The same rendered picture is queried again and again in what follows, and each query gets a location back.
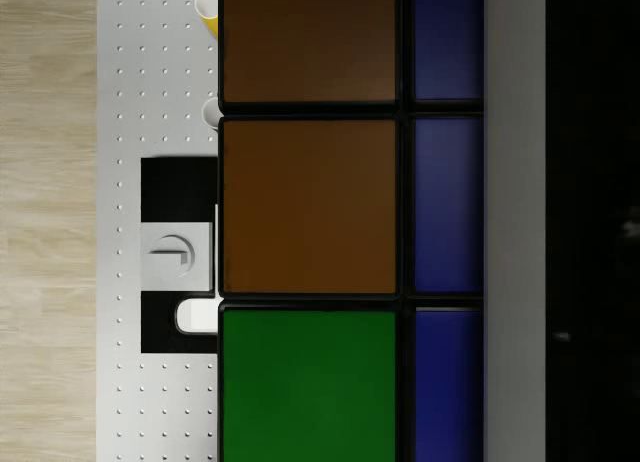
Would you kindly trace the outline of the puzzle cube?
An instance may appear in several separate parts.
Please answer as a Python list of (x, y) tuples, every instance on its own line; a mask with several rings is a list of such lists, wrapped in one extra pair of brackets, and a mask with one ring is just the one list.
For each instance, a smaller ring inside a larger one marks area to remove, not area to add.
[(220, 0), (220, 462), (484, 462), (484, 0)]

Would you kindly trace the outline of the yellow mug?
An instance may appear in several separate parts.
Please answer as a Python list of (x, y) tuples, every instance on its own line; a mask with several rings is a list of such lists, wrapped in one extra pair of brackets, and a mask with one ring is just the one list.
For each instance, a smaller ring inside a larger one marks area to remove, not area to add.
[(194, 0), (194, 7), (209, 32), (218, 38), (218, 0)]

